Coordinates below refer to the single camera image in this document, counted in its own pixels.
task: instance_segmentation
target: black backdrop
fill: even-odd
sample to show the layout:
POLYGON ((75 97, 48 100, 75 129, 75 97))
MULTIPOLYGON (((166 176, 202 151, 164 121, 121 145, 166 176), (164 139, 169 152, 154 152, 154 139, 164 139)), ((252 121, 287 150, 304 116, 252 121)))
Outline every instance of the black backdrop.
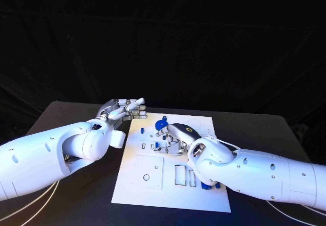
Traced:
POLYGON ((4 140, 23 135, 55 100, 144 97, 151 107, 319 124, 326 33, 306 14, 238 19, 198 1, 104 2, 1 5, 4 140))

